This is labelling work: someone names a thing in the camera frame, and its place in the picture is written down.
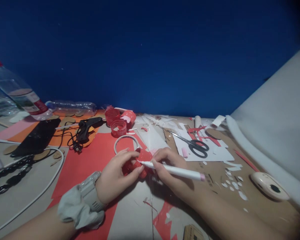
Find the scissor blade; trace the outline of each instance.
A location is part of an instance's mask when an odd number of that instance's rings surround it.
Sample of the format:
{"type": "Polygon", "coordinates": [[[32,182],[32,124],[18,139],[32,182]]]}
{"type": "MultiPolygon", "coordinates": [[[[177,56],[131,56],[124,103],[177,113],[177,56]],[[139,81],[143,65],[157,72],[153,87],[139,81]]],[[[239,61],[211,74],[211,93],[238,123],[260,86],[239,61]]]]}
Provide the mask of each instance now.
{"type": "Polygon", "coordinates": [[[167,131],[168,131],[169,133],[172,133],[172,134],[175,135],[176,137],[180,138],[181,140],[186,141],[185,138],[183,138],[183,137],[181,137],[181,136],[179,136],[179,135],[177,135],[177,134],[175,134],[175,133],[173,133],[173,132],[171,132],[171,131],[169,131],[169,130],[167,130],[167,131]]]}

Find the bottle label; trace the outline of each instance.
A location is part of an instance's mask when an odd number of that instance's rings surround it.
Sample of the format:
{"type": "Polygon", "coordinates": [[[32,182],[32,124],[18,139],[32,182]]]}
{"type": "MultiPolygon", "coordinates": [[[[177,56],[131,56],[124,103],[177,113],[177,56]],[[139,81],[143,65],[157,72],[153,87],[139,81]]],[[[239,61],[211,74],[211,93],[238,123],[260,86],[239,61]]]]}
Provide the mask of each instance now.
{"type": "Polygon", "coordinates": [[[24,110],[30,113],[30,115],[39,115],[48,110],[48,107],[40,100],[34,91],[22,95],[12,96],[9,94],[9,96],[24,110]]]}

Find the black chain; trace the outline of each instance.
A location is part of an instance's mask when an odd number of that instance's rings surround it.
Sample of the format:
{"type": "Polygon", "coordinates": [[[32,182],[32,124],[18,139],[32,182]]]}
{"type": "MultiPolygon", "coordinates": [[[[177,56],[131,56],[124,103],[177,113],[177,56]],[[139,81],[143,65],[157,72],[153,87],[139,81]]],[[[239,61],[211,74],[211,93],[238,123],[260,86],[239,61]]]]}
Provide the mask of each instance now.
{"type": "Polygon", "coordinates": [[[14,164],[13,166],[7,167],[2,171],[0,171],[0,178],[1,178],[21,168],[17,175],[9,178],[6,181],[6,184],[0,187],[0,194],[8,191],[8,189],[11,188],[12,186],[17,185],[21,181],[21,179],[31,170],[32,165],[34,163],[33,157],[34,157],[33,155],[27,156],[24,159],[17,162],[16,164],[14,164]]]}

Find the glue gun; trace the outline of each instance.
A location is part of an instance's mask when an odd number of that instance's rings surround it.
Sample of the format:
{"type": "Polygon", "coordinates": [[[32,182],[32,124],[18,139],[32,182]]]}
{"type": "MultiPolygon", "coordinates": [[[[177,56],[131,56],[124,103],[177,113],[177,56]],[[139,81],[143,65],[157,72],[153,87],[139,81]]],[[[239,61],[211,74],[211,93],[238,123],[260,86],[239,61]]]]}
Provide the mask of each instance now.
{"type": "Polygon", "coordinates": [[[104,124],[101,117],[84,119],[79,122],[79,129],[77,135],[78,143],[89,142],[89,129],[91,126],[94,128],[100,127],[104,124]]]}

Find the scissor handle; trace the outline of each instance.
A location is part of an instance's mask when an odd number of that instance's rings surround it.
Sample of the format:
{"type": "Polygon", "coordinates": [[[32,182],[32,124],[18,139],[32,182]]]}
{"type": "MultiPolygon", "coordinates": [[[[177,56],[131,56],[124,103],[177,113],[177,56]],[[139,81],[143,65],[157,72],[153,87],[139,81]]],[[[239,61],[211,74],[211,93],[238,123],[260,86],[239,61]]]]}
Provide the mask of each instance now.
{"type": "Polygon", "coordinates": [[[209,147],[208,147],[207,144],[205,144],[204,142],[201,142],[199,140],[191,140],[191,142],[194,143],[194,145],[189,144],[189,148],[190,148],[191,152],[193,152],[196,156],[198,156],[200,158],[206,158],[208,156],[207,151],[209,150],[209,147]],[[199,152],[203,153],[203,156],[196,153],[196,151],[194,151],[194,149],[196,149],[199,152]]]}

